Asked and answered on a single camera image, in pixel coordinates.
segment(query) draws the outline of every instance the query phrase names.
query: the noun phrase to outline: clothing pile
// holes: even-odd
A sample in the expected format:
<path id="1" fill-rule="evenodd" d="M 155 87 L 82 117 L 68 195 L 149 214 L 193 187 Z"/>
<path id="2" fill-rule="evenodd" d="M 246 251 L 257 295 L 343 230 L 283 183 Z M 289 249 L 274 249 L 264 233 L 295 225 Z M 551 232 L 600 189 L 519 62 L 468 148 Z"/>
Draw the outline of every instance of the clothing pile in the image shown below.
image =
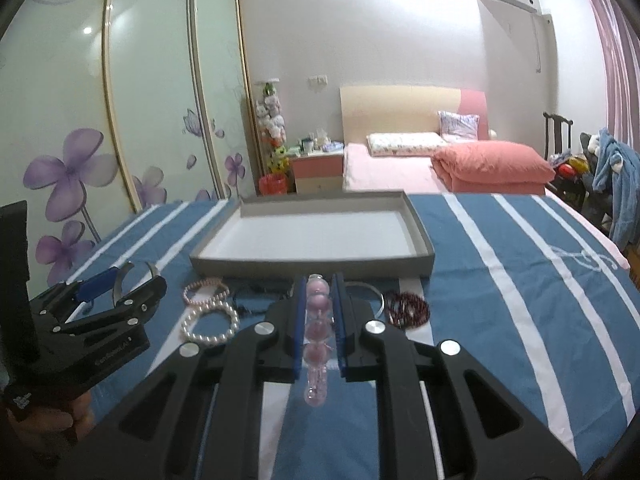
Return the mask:
<path id="1" fill-rule="evenodd" d="M 618 142 L 606 128 L 593 136 L 589 152 L 598 157 L 593 190 L 613 194 L 613 222 L 609 238 L 620 250 L 640 239 L 640 155 Z"/>

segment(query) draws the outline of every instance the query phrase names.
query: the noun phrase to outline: beaded bracelet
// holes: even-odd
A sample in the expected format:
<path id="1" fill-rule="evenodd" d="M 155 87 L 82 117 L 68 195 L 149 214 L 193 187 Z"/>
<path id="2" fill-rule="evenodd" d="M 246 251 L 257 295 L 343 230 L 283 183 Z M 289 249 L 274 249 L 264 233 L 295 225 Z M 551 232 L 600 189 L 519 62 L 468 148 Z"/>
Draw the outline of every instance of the beaded bracelet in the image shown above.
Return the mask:
<path id="1" fill-rule="evenodd" d="M 402 330 L 418 328 L 431 317 L 429 303 L 417 294 L 389 291 L 387 296 L 386 317 L 389 323 Z"/>
<path id="2" fill-rule="evenodd" d="M 188 293 L 192 290 L 198 290 L 203 286 L 215 286 L 216 290 L 219 288 L 222 289 L 221 292 L 217 294 L 213 294 L 210 298 L 206 300 L 198 300 L 194 301 L 189 298 Z M 229 295 L 229 288 L 224 283 L 222 283 L 222 279 L 220 278 L 206 278 L 204 280 L 199 280 L 198 282 L 193 282 L 187 285 L 182 292 L 182 299 L 184 303 L 189 306 L 204 306 L 209 304 L 211 301 L 223 301 L 226 300 L 226 297 Z"/>
<path id="3" fill-rule="evenodd" d="M 200 334 L 194 334 L 191 332 L 191 327 L 206 314 L 210 314 L 215 311 L 224 312 L 231 320 L 231 326 L 226 332 L 221 333 L 218 336 L 205 336 Z M 207 304 L 200 304 L 191 309 L 187 317 L 184 318 L 180 330 L 182 336 L 194 343 L 200 343 L 206 346 L 222 345 L 229 341 L 240 328 L 240 319 L 238 313 L 231 307 L 226 301 L 209 301 Z"/>

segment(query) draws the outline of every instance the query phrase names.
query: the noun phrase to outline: sliding wardrobe door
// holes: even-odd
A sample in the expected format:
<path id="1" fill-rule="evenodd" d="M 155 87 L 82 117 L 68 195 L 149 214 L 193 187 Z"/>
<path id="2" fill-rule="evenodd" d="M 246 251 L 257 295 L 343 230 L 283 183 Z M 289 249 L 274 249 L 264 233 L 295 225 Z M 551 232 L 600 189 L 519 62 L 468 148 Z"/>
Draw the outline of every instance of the sliding wardrobe door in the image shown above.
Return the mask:
<path id="1" fill-rule="evenodd" d="M 229 196 L 255 195 L 255 148 L 236 0 L 196 0 L 197 47 L 214 159 Z"/>
<path id="2" fill-rule="evenodd" d="M 25 0 L 0 41 L 0 204 L 26 200 L 31 296 L 132 208 L 104 100 L 104 0 Z"/>
<path id="3" fill-rule="evenodd" d="M 116 130 L 142 207 L 209 196 L 213 180 L 196 107 L 188 0 L 112 0 Z"/>

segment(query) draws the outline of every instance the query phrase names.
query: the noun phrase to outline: wooden chair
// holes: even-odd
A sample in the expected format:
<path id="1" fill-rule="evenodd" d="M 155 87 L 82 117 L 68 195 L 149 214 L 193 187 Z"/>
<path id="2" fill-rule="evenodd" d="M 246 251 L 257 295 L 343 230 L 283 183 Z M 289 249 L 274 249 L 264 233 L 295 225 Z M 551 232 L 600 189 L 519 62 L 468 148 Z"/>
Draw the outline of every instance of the wooden chair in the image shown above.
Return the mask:
<path id="1" fill-rule="evenodd" d="M 546 112 L 543 112 L 542 115 L 545 117 L 545 160 L 549 160 L 549 121 L 553 120 L 554 122 L 554 153 L 556 155 L 558 153 L 564 152 L 562 142 L 563 123 L 569 125 L 568 149 L 571 149 L 571 127 L 574 125 L 574 122 L 570 121 L 569 119 L 565 119 L 561 115 L 548 114 Z"/>
<path id="2" fill-rule="evenodd" d="M 562 124 L 566 123 L 569 126 L 568 135 L 568 149 L 571 149 L 571 127 L 574 125 L 573 121 L 565 119 L 557 114 L 548 114 L 543 112 L 542 115 L 545 118 L 545 160 L 549 159 L 549 121 L 554 122 L 554 153 L 564 152 L 564 143 L 562 142 Z M 582 210 L 584 205 L 584 199 L 586 196 L 586 189 L 581 180 L 574 182 L 563 178 L 556 173 L 555 178 L 546 185 L 546 188 L 551 191 L 558 198 L 572 206 L 578 213 Z M 575 196 L 575 200 L 571 200 L 570 196 Z"/>

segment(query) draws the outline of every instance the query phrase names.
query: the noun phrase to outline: pink curtain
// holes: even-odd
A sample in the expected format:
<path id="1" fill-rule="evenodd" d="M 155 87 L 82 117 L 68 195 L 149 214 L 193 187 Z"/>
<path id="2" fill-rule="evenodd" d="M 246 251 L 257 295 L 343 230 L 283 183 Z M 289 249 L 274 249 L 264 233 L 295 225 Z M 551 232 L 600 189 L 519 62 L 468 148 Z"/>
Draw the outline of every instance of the pink curtain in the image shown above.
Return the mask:
<path id="1" fill-rule="evenodd" d="M 604 54 L 607 126 L 640 152 L 640 41 L 615 0 L 590 1 Z"/>

